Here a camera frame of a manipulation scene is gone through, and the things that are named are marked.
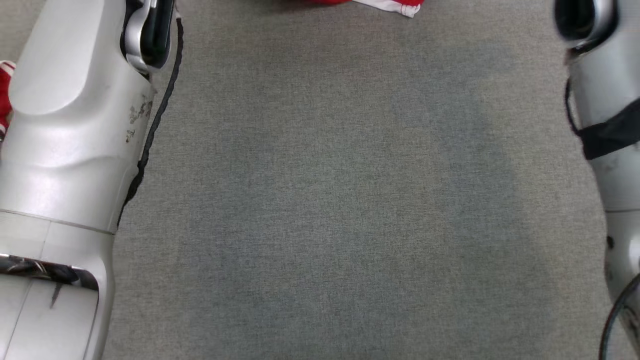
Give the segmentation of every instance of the black cable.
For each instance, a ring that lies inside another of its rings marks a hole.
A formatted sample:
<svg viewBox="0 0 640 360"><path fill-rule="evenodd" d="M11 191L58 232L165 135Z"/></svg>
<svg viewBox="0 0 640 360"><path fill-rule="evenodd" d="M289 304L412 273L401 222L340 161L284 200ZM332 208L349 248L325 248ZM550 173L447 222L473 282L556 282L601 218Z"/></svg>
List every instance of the black cable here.
<svg viewBox="0 0 640 360"><path fill-rule="evenodd" d="M573 119L573 113L571 112L571 103L569 99L571 98L571 78L566 80L566 86L564 87L564 108L566 110L566 118L569 119L569 125L571 126L571 131L574 134L578 135L578 127L575 125L575 120Z"/></svg>
<svg viewBox="0 0 640 360"><path fill-rule="evenodd" d="M602 329L602 337L600 338L600 350L598 352L599 360L607 359L607 347L609 346L609 338L611 337L611 331L613 330L613 324L616 321L616 318L620 314L620 311L624 308L625 303L627 302L629 296L631 296L637 289L640 284L640 274L637 274L625 287L624 290L620 293L618 298L616 299L611 311L609 312L609 316L607 317L607 322L604 324L604 329Z"/></svg>
<svg viewBox="0 0 640 360"><path fill-rule="evenodd" d="M151 150L151 146L154 143L154 137L156 135L156 130L160 126L160 120L162 119L162 115L166 110L166 107L169 103L169 98L173 93L173 88L175 86L175 81L178 79L178 73L180 72L180 64L182 63L182 49L184 48L184 28L182 27L182 18L178 13L176 13L175 23L178 27L178 47L175 54L175 62L173 63L173 70L171 73L171 78L169 79L169 83L166 87L166 91L164 92L164 96L162 98L162 102L160 102L160 106L158 106L158 110L154 117L153 122L151 123L151 127L149 128L149 132L147 135L147 141L145 142L145 146L142 150L142 157L138 162L138 175L134 177L131 185L129 187L129 192L127 192L127 197L124 200L124 204L122 205L122 211L125 206L136 196L138 192L138 188L140 184L142 184L142 180L145 177L145 168L147 167L147 163L149 163L149 150ZM120 225L120 219L122 218L122 211L120 212L120 218L118 219L118 225Z"/></svg>

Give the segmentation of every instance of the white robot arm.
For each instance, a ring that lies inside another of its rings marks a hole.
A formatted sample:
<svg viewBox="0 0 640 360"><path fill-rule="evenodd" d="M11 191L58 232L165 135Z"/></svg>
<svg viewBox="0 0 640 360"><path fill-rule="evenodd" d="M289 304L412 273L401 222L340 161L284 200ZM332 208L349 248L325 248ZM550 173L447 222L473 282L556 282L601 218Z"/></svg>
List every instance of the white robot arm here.
<svg viewBox="0 0 640 360"><path fill-rule="evenodd" d="M0 360L102 354L113 237L157 127L144 142L172 10L173 0L48 0L41 12L0 152ZM640 354L640 0L556 0L556 23L579 121L568 113L607 216L615 303L600 355L618 313Z"/></svg>
<svg viewBox="0 0 640 360"><path fill-rule="evenodd" d="M605 278L615 303L600 358L619 313L640 356L640 1L556 0L556 24L569 48L568 116L607 218Z"/></svg>
<svg viewBox="0 0 640 360"><path fill-rule="evenodd" d="M102 354L113 237L146 165L150 72L167 60L172 13L173 0L42 9L12 79L0 152L2 360Z"/></svg>

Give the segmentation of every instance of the red and white cloth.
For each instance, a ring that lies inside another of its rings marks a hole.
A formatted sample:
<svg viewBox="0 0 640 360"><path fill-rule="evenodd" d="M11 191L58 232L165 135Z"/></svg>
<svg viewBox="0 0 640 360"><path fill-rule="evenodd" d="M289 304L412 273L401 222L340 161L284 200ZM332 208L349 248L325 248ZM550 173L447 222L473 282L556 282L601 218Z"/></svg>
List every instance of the red and white cloth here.
<svg viewBox="0 0 640 360"><path fill-rule="evenodd" d="M339 4L350 0L313 0L321 4ZM420 10L424 0L354 0L358 3L366 4L385 10L388 12L401 13L407 17L413 17Z"/></svg>
<svg viewBox="0 0 640 360"><path fill-rule="evenodd" d="M13 76L15 64L10 61L0 61L0 141L4 139L9 128L11 104L9 103L9 81Z"/></svg>

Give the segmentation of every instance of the black strap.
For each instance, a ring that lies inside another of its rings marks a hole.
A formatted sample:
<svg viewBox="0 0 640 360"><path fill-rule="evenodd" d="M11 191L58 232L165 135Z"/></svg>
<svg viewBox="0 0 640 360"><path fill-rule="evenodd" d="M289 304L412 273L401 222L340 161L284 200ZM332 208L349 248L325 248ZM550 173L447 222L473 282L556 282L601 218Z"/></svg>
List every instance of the black strap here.
<svg viewBox="0 0 640 360"><path fill-rule="evenodd" d="M160 120L162 119L162 114L164 114L164 111L166 110L166 107L169 104L169 98L173 93L175 81L178 79L178 73L180 72L180 64L182 63L182 50L184 48L184 27L182 26L182 18L178 13L176 13L175 23L178 27L178 47L175 53L175 62L173 63L171 78L169 79L169 83L166 87L166 91L164 92L162 102L160 102L160 106L158 106L156 116L154 117L154 120L151 123L151 127L149 128L149 132L147 134L147 141L145 142L145 146L142 150L142 157L138 162L138 175L136 175L136 177L131 182L131 185L129 186L127 197L124 200L124 204L122 205L122 210L120 211L120 217L118 218L118 226L120 226L120 220L122 219L122 213L124 211L124 208L129 203L129 201L131 201L136 196L136 193L138 192L138 188L140 187L140 184L142 184L142 180L145 177L145 168L147 167L147 163L149 163L149 151L151 150L151 146L154 143L156 130L158 129L158 126L160 126Z"/></svg>
<svg viewBox="0 0 640 360"><path fill-rule="evenodd" d="M571 83L567 80L564 105L572 131L582 140L582 151L587 160L599 158L640 141L640 99L627 105L611 119L578 130L571 112L570 95Z"/></svg>

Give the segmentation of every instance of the red fabric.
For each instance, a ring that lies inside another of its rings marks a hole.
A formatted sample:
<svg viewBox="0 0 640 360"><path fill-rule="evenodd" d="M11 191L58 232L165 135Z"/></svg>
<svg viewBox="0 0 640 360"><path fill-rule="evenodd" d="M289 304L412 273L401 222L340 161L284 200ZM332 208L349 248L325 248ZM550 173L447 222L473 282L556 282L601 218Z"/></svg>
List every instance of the red fabric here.
<svg viewBox="0 0 640 360"><path fill-rule="evenodd" d="M424 2L424 0L394 0L394 1L397 3L408 5L408 6L418 6L418 5L422 5L422 3Z"/></svg>
<svg viewBox="0 0 640 360"><path fill-rule="evenodd" d="M5 129L9 127L9 113L11 113L11 104L9 103L9 80L11 75L6 71L0 69L0 125ZM0 127L0 136L4 135L3 129Z"/></svg>

